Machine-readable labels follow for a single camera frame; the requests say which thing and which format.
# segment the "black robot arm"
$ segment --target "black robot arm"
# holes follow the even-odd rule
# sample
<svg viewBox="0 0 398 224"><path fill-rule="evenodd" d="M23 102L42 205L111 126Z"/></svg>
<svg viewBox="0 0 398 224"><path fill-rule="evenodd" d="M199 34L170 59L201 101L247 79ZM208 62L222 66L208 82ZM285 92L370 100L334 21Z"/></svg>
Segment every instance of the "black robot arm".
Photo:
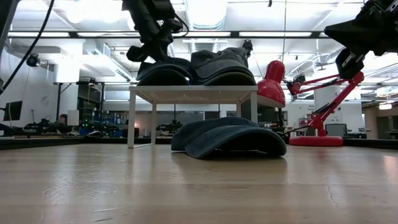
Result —
<svg viewBox="0 0 398 224"><path fill-rule="evenodd" d="M122 10L129 11L134 29L141 36L142 47L132 46L126 56L133 62L143 62L148 56L164 61L167 46L173 42L172 33L180 32L182 24L175 20L170 0L123 0Z"/></svg>
<svg viewBox="0 0 398 224"><path fill-rule="evenodd" d="M336 59L341 78L354 77L364 56L398 52L398 0L369 0L355 19L325 28L325 34L346 47Z"/></svg>

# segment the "lamp base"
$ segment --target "lamp base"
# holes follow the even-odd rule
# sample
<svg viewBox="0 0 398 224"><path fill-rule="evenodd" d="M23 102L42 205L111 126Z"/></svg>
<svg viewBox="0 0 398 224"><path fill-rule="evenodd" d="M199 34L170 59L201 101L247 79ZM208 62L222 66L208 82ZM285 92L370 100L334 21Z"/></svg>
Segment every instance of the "lamp base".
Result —
<svg viewBox="0 0 398 224"><path fill-rule="evenodd" d="M340 147L343 146L343 138L338 136L299 136L289 139L291 146L318 146Z"/></svg>

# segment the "gray hat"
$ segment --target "gray hat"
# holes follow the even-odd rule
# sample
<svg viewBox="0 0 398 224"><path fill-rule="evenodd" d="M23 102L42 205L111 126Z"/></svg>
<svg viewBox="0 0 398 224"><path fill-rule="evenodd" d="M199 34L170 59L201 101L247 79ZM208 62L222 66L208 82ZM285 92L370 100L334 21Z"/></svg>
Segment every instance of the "gray hat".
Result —
<svg viewBox="0 0 398 224"><path fill-rule="evenodd" d="M276 133L238 117L189 123L172 138L172 151L186 151L196 159L204 159L215 150L258 150L270 156L283 156L286 145Z"/></svg>

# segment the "wooden table surface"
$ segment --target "wooden table surface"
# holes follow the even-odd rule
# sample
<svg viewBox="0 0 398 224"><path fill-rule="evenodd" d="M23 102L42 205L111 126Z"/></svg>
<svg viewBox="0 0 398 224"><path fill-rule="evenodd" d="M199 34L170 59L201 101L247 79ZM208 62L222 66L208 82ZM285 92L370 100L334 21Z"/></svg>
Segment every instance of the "wooden table surface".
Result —
<svg viewBox="0 0 398 224"><path fill-rule="evenodd" d="M0 151L0 223L398 223L398 151L289 146L201 161L170 146Z"/></svg>

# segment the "red desk lamp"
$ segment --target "red desk lamp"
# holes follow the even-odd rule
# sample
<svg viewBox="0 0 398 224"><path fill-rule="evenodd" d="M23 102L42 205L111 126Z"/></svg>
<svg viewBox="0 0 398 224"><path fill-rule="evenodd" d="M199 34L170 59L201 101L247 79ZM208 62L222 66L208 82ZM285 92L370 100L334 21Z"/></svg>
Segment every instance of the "red desk lamp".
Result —
<svg viewBox="0 0 398 224"><path fill-rule="evenodd" d="M311 88L306 88L301 90L301 86L320 82L330 78L335 78L334 80L318 85ZM358 86L364 80L364 75L362 72L357 73L351 79L340 78L340 75L332 75L329 77L319 78L316 80L311 80L307 82L301 82L295 80L294 82L287 82L287 88L290 93L297 95L299 93L305 93L307 91L317 90L331 85L339 85L343 82L348 82L348 86L331 102L322 106L318 110L311 114L311 121L308 123L308 127L318 130L318 136L299 136L291 137L289 139L289 144L293 146L343 146L343 138L338 136L327 136L327 131L324 128L323 122L326 118L334 112L337 106L348 96L351 91Z"/></svg>
<svg viewBox="0 0 398 224"><path fill-rule="evenodd" d="M280 61L273 61L267 66L266 75L259 81L257 101L260 104L275 108L285 107L285 94L280 83L285 75L285 65Z"/></svg>
<svg viewBox="0 0 398 224"><path fill-rule="evenodd" d="M273 61L267 67L265 78L258 83L259 90L257 97L259 103L267 106L282 108L285 106L285 95L280 82L285 73L285 66L280 61ZM306 88L301 90L302 86L312 83L324 81L330 78L335 78L333 81L323 83L321 85ZM293 82L286 82L292 96L305 93L307 91L317 90L331 85L339 85L348 82L348 86L331 102L320 109L314 111L311 115L311 121L307 127L318 130L318 136L299 136L291 137L289 144L293 146L343 146L343 138L338 136L327 136L327 131L324 128L323 122L326 118L337 108L337 106L351 93L355 87L364 80L362 72L357 73L351 79L340 78L340 75L332 75L329 77L319 78L308 82L295 80Z"/></svg>

